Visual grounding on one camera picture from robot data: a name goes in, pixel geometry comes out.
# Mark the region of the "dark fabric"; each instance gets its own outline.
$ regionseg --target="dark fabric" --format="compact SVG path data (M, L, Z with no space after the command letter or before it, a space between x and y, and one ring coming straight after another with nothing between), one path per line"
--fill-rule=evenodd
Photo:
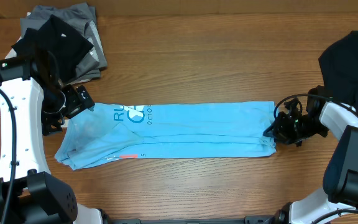
M33 45L54 54L58 62L60 79L63 83L74 80L75 68L82 58L93 48L77 30L56 16L39 29L27 29L23 39L12 48L17 55L33 54Z
M358 31L328 47L319 63L325 88L358 112Z

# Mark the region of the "pile of clothes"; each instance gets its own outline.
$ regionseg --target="pile of clothes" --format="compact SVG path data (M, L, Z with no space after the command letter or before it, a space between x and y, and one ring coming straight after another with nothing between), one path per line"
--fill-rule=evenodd
M107 67L96 10L87 3L65 9L36 6L20 24L21 37L6 58L34 54L36 45L55 57L64 84L100 78L100 69Z

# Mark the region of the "cable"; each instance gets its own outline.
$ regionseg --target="cable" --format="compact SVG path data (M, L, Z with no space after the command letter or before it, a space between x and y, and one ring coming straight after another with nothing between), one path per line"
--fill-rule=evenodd
M0 89L0 94L5 99L8 107L9 107L9 111L11 112L11 121L12 121L11 179L10 179L9 188L8 188L8 191L7 191L4 211L2 213L2 218L1 218L1 224L5 224L7 222L7 211L8 211L8 208L9 208L9 204L10 204L10 202L12 200L13 182L14 182L15 176L16 176L16 165L17 165L17 162L16 162L16 118L15 118L15 113L14 113L15 109L13 108L11 101L9 100L7 95L1 89Z
M291 95L291 96L288 96L286 98L284 98L282 101L278 102L277 106L274 108L274 112L273 112L273 115L274 115L274 119L277 118L276 116L276 112L278 110L278 107L284 103L285 101L291 99L291 98L296 98L296 97L299 97L299 96L311 96L311 97L314 97L314 98L317 98L317 99L322 99L322 100L325 100L327 102L332 102L332 103L335 103L337 104L338 106L342 107L342 108L345 108L346 110L350 111L357 119L358 119L358 114L352 110L352 106L348 107L348 106L345 106L343 105L341 102L338 102L336 100L333 100L332 98L328 98L328 97L325 97L325 96L319 96L319 95L313 95L313 94L307 94L307 93L301 93L301 94L295 94L295 95Z
M325 215L322 215L321 217L317 218L315 221L313 221L311 224L318 224L319 222L323 221L326 218L329 218L331 216L334 215L339 215L341 216L342 213L353 213L353 214L358 214L358 210L352 210L352 209L338 209L336 211L327 213Z

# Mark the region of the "black fabric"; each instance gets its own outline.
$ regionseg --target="black fabric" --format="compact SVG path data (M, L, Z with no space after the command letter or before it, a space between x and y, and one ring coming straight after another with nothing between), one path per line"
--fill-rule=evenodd
M328 47L319 63L325 88L358 112L358 31Z
M39 30L27 29L23 39L12 48L17 55L34 54L34 45L53 53L63 83L75 79L75 67L93 47L77 30L54 15Z

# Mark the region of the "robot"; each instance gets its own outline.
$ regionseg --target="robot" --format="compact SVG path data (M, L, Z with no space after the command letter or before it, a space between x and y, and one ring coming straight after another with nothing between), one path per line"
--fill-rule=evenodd
M330 98L322 86L279 102L276 110L284 103L288 113L277 114L275 110L275 121L264 132L276 142L297 146L314 134L325 137L328 131L339 141L324 174L323 186L303 200L287 203L275 215L210 220L112 220L101 209L78 204L73 189L50 174L42 135L61 131L64 117L92 110L94 102L84 86L63 85L56 64L50 52L41 50L36 50L33 56L0 60L1 223L323 224L348 213L358 213L358 116L351 106ZM302 115L298 96L308 96L308 114ZM24 189L29 195L20 197Z

